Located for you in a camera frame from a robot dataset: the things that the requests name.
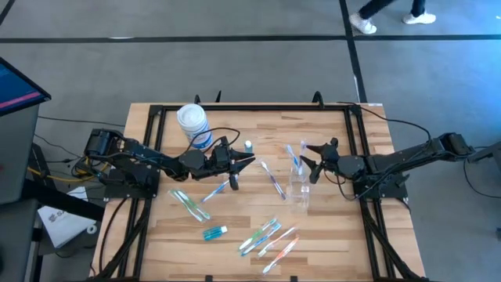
screen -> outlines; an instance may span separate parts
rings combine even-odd
[[[0,63],[0,113],[44,99],[37,89]]]

white sneaker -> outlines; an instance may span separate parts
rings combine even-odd
[[[376,26],[370,20],[364,20],[358,13],[350,16],[350,23],[363,34],[373,34],[377,31]]]
[[[412,13],[405,15],[402,19],[404,24],[432,24],[437,17],[434,14],[424,12],[421,16],[415,17]]]

wooden table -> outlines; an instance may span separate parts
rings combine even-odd
[[[363,106],[384,116],[381,106]],[[125,136],[142,140],[149,108],[149,103],[131,105],[124,130]],[[257,158],[268,163],[284,190],[290,171],[290,159],[284,150],[285,144],[291,144],[298,152],[302,139],[310,144],[321,145],[328,143],[332,137],[337,137],[340,155],[350,154],[344,115],[341,112],[208,111],[207,116],[212,128],[225,126],[239,129],[242,134],[233,148],[243,151],[243,142],[250,140]],[[371,154],[393,152],[387,122],[366,112],[363,112],[363,118]],[[355,123],[354,128],[358,151],[361,152]],[[222,135],[227,135],[231,140],[234,132],[214,132],[214,137]],[[187,145],[188,141],[179,128],[175,112],[169,112],[161,151],[176,156]],[[319,155],[313,152],[308,152],[306,156],[314,160],[319,159]],[[308,213],[303,215],[290,211],[290,207],[280,199],[257,162],[241,173],[239,191],[227,188],[224,193],[216,195],[204,205],[212,216],[212,220],[204,224],[196,221],[168,194],[170,189],[180,188],[195,201],[199,201],[224,180],[223,175],[219,175],[199,182],[189,179],[177,183],[162,173],[158,196],[153,200],[151,209],[141,280],[204,280],[206,275],[214,276],[216,281],[288,281],[290,276],[298,276],[299,281],[372,280],[359,203],[346,201],[339,189],[323,175],[312,187]],[[343,188],[348,194],[352,194],[350,182],[345,183]],[[103,226],[108,225],[119,202],[120,200],[114,200],[107,204]],[[129,200],[122,206],[110,227],[104,251],[104,265],[123,242],[130,202]],[[382,205],[390,242],[407,265],[423,276],[424,269],[409,211],[400,202],[392,199],[384,199]],[[269,275],[263,277],[261,272],[265,265],[273,260],[290,240],[283,241],[261,259],[257,258],[256,251],[240,257],[237,249],[273,215],[278,217],[283,230],[297,223],[300,240],[295,249]],[[217,240],[204,241],[203,230],[222,225],[228,227],[228,233]],[[98,269],[103,233],[104,228],[99,235],[92,263],[95,269]],[[128,275],[132,274],[135,244],[128,259]],[[385,275],[382,252],[379,244],[376,245],[380,271]]]

white paper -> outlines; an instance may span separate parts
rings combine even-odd
[[[68,192],[68,194],[87,201],[87,193],[84,186],[77,187]],[[54,248],[60,248],[86,230],[88,226],[96,223],[93,219],[87,219],[51,207],[39,208],[38,214],[47,229],[47,233],[49,233]]]

gray concrete floor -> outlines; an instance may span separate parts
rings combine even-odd
[[[348,2],[350,12],[365,0]],[[0,0],[0,9],[7,3]],[[430,26],[408,27],[399,1],[374,17],[378,34],[499,34],[501,4],[429,1]],[[0,38],[148,37],[233,34],[344,35],[336,0],[16,0]],[[473,146],[501,140],[501,41],[357,42],[367,99],[387,116],[416,122],[433,136],[463,133]],[[40,114],[125,123],[134,102],[357,101],[345,41],[0,44],[0,56],[52,94]],[[81,152],[93,125],[39,120],[37,133]],[[423,142],[414,128],[391,125],[396,149]],[[67,157],[39,140],[48,159]],[[68,172],[63,165],[53,169]],[[501,195],[501,174],[486,161],[469,167],[474,185]],[[411,173],[413,223],[427,276],[442,281],[501,277],[501,200],[475,194],[461,164]],[[84,279],[92,250],[45,257],[42,281]]]

